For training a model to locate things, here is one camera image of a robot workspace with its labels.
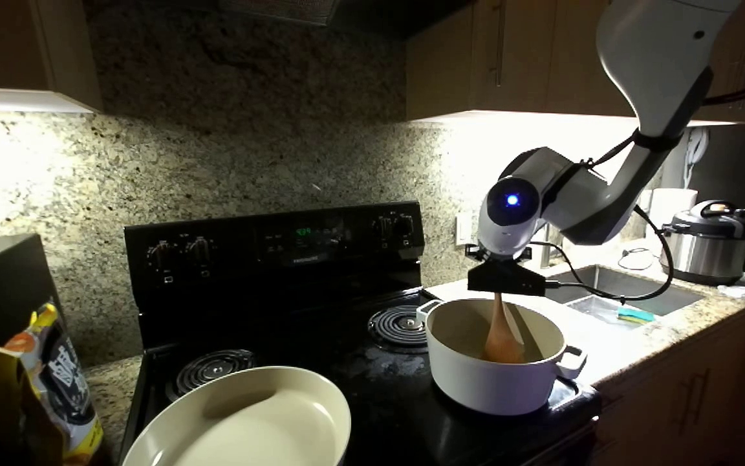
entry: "pot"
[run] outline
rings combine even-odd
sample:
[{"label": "pot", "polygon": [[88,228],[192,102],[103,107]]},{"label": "pot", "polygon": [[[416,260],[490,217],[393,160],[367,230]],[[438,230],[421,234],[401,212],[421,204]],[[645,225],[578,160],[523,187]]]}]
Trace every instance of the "pot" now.
[{"label": "pot", "polygon": [[350,426],[344,395],[323,375],[291,365],[249,369],[168,405],[122,464],[336,466],[350,442]]},{"label": "pot", "polygon": [[745,273],[745,211],[698,202],[664,228],[672,275],[689,282],[729,286]]},{"label": "pot", "polygon": [[438,389],[473,411],[516,417],[549,405],[556,378],[578,378],[588,354],[565,343],[558,327],[521,309],[540,357],[525,364],[492,364],[482,357],[495,301],[447,301],[425,321],[429,374]]}]

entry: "range hood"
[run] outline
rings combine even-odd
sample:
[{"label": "range hood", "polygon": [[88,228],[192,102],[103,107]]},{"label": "range hood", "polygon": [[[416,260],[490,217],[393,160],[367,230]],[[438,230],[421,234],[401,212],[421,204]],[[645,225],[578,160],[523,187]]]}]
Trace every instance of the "range hood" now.
[{"label": "range hood", "polygon": [[218,0],[229,13],[410,39],[472,0]]}]

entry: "white pot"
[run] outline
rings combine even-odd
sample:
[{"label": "white pot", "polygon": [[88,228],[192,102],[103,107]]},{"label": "white pot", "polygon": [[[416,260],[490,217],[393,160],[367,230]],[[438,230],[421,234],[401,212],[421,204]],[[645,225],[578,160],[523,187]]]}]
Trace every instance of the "white pot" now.
[{"label": "white pot", "polygon": [[168,405],[122,466],[336,466],[350,428],[350,405],[323,375],[291,365],[249,369]]},{"label": "white pot", "polygon": [[[429,312],[425,331],[429,347],[433,380],[454,402],[483,415],[527,415],[549,405],[554,380],[578,378],[584,352],[569,347],[558,327],[527,309],[521,318],[540,351],[540,360],[490,364],[482,357],[495,301],[447,301]],[[578,354],[578,365],[565,365],[562,354]]]}]

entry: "stove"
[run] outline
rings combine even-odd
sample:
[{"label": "stove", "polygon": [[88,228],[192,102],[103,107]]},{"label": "stove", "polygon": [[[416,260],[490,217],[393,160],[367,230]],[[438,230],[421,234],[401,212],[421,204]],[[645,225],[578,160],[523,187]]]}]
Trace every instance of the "stove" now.
[{"label": "stove", "polygon": [[536,464],[589,440],[595,410],[578,386],[556,383],[532,415],[486,417],[433,383],[416,312],[434,295],[421,287],[416,202],[125,237],[146,344],[125,448],[182,395],[254,365],[310,369],[344,391],[348,466]]}]

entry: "sink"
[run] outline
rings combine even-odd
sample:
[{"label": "sink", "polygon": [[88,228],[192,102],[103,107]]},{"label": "sink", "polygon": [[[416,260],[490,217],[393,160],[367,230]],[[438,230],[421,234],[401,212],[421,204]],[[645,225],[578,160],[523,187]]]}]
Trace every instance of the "sink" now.
[{"label": "sink", "polygon": [[[606,291],[611,295],[646,295],[658,291],[662,282],[633,277],[611,266],[589,265],[578,270],[580,281],[589,287]],[[562,286],[578,286],[578,277],[573,273],[552,275],[552,282]],[[677,309],[685,309],[697,301],[701,301],[701,294],[685,291],[681,286],[671,286],[662,295],[654,295],[650,301],[608,301],[588,294],[584,287],[556,287],[549,291],[545,299],[565,304],[566,309],[578,309],[580,313],[602,318],[615,327],[640,327],[651,318],[667,316]]]}]

